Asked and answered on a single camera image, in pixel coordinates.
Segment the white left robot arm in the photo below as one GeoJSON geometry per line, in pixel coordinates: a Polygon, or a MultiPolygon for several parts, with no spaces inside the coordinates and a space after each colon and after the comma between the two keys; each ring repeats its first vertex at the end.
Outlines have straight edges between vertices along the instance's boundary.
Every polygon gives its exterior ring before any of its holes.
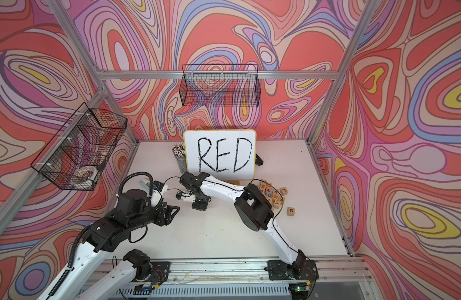
{"type": "Polygon", "coordinates": [[[67,265],[39,296],[40,300],[68,300],[84,286],[97,267],[131,236],[149,224],[170,224],[177,207],[163,202],[163,182],[148,172],[135,172],[119,185],[117,204],[104,217],[85,227],[75,238],[67,265]]]}

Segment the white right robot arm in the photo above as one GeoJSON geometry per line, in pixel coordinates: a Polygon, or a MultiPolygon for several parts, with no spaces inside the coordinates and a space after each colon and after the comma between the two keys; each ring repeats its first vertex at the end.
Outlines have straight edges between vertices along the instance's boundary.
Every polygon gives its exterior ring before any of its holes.
{"type": "Polygon", "coordinates": [[[271,281],[313,282],[319,279],[316,262],[309,259],[302,250],[297,250],[286,237],[276,221],[270,202],[255,184],[236,186],[206,172],[197,176],[185,172],[179,181],[194,198],[193,209],[204,211],[211,200],[224,200],[234,206],[244,225],[252,231],[260,232],[274,246],[279,259],[269,260],[265,267],[271,281]]]}

